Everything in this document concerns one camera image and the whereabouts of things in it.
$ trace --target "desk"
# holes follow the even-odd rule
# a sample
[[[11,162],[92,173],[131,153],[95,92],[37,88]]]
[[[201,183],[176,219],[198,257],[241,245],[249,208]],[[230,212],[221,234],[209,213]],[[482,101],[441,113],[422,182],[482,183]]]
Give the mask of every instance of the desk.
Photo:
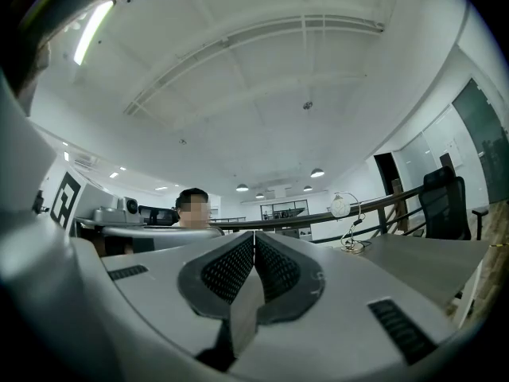
[[[359,256],[446,307],[472,277],[489,243],[382,235],[370,240]]]

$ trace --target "dark door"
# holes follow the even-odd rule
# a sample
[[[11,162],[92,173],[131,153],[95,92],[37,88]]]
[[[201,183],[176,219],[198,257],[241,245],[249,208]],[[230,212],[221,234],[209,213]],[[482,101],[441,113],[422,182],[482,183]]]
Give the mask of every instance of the dark door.
[[[470,80],[453,106],[476,146],[490,203],[509,199],[509,142],[488,98]]]

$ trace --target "vent slot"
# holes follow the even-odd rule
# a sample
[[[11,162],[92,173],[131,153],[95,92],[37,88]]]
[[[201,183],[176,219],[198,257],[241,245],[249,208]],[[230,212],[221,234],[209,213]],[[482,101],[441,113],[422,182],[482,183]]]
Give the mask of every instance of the vent slot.
[[[401,351],[408,365],[420,361],[437,347],[391,299],[367,306]]]
[[[141,273],[145,273],[149,271],[145,266],[138,264],[136,266],[125,267],[123,269],[118,269],[116,271],[108,271],[108,274],[111,277],[111,280],[120,280],[126,277],[140,275]]]

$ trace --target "wooden handrail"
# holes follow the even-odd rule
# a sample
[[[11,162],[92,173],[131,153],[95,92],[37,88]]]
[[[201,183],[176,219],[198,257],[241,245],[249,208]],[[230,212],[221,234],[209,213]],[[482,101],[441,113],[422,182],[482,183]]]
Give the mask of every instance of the wooden handrail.
[[[422,186],[405,191],[404,193],[390,195],[378,200],[370,201],[367,203],[361,202],[362,212],[372,212],[377,209],[382,209],[388,205],[393,205],[398,201],[404,201],[408,198],[415,197],[422,191]],[[359,206],[353,205],[348,216],[355,216],[359,213]],[[319,224],[321,222],[329,222],[337,220],[330,212],[316,213],[306,216],[295,216],[294,218],[281,218],[278,220],[251,220],[247,222],[211,222],[210,226],[219,227],[223,230],[238,231],[240,229],[263,229],[263,228],[305,228],[311,224]]]

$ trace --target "ceiling light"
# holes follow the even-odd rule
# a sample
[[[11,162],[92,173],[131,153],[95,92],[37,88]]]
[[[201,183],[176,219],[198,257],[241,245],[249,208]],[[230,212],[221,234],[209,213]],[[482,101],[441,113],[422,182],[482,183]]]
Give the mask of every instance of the ceiling light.
[[[324,171],[322,169],[314,169],[312,172],[311,172],[311,178],[316,178],[316,177],[321,177],[322,175],[324,175]]]
[[[108,11],[110,11],[111,7],[113,7],[113,2],[111,0],[104,2],[95,9],[94,13],[90,17],[90,20],[88,20],[87,26],[81,35],[78,48],[74,54],[74,62],[76,62],[78,65],[81,65],[83,62],[83,58],[85,57],[88,46],[94,37],[95,31],[97,31],[101,21],[106,17],[106,14]]]

